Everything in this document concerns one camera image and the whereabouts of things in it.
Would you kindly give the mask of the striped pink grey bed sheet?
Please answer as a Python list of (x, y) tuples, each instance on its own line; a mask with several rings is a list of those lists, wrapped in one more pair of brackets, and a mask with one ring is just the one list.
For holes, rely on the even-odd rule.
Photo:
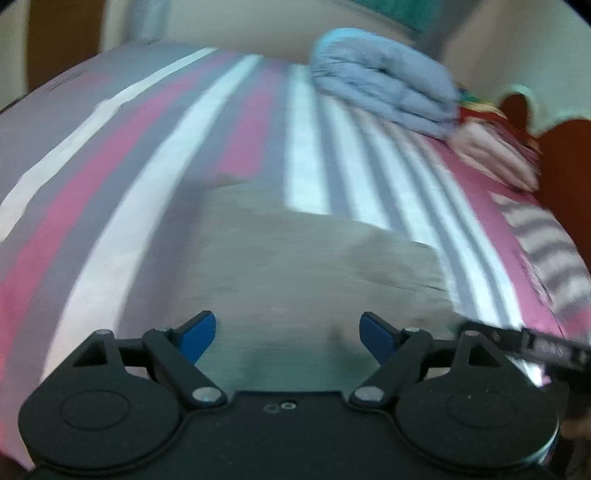
[(228, 391), (352, 389), (372, 310), (586, 340), (540, 299), (498, 205), (445, 144), (322, 95), (304, 65), (127, 45), (1, 116), (1, 452), (31, 463), (27, 396), (90, 333), (202, 310)]

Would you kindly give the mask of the folded light blue duvet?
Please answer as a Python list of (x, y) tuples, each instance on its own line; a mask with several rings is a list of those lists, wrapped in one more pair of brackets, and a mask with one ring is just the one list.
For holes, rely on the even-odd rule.
[(318, 90), (408, 130), (445, 139), (459, 122), (450, 71), (398, 41), (334, 29), (315, 43), (308, 66)]

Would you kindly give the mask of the grey curtain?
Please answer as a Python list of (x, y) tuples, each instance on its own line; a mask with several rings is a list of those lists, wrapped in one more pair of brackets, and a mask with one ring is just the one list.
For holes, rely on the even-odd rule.
[(472, 1), (442, 1), (432, 23), (415, 42), (414, 48), (441, 61), (448, 42), (473, 9)]
[(127, 9), (124, 40), (154, 42), (164, 36), (169, 0), (132, 0)]

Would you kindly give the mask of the window with green blinds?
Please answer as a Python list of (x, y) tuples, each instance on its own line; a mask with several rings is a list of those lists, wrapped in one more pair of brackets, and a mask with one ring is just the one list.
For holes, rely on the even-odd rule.
[(355, 0), (355, 3), (416, 32), (429, 26), (440, 6), (438, 0)]

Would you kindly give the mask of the brown wooden door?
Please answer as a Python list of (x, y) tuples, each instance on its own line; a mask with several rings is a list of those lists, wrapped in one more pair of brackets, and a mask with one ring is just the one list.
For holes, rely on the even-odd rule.
[(98, 53), (105, 2), (34, 0), (29, 3), (26, 79), (29, 91)]

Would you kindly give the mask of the grey left curtain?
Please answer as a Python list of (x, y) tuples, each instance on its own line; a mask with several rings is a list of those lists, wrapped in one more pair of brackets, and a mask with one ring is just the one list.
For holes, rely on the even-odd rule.
[(124, 40), (154, 42), (164, 36), (169, 0), (132, 0), (127, 9)]

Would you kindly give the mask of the dark red wooden headboard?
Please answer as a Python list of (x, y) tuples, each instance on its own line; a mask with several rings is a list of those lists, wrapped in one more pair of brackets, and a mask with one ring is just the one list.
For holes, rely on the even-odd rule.
[(570, 235), (590, 263), (590, 120), (580, 115), (559, 120), (536, 135), (540, 183), (536, 199)]

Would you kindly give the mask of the grey right curtain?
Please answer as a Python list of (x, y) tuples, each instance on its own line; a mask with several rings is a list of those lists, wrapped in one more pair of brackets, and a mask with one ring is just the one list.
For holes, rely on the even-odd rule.
[(441, 61), (448, 42), (473, 9), (472, 1), (442, 1), (432, 23), (415, 42), (414, 48)]

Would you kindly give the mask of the colourful red folded blanket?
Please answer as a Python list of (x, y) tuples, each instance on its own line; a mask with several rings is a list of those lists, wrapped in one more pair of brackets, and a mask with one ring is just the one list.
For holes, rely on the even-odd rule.
[(539, 153), (539, 144), (529, 131), (530, 102), (519, 92), (508, 94), (499, 106), (480, 99), (464, 87), (460, 91), (460, 122), (480, 120), (507, 131), (512, 138)]

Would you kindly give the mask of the grey sweatpants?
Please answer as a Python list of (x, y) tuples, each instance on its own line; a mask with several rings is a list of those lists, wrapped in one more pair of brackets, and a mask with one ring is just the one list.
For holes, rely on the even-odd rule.
[(359, 337), (367, 311), (444, 339), (462, 320), (431, 247), (226, 175), (207, 187), (168, 317), (204, 310), (216, 337), (197, 365), (228, 392), (353, 389), (376, 368)]

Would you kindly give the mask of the striped grey white pillow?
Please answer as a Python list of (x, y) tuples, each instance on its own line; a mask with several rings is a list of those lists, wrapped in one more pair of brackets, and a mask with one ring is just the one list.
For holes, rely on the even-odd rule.
[(561, 319), (588, 308), (590, 272), (554, 215), (500, 194), (491, 197), (518, 241), (518, 255), (542, 303)]

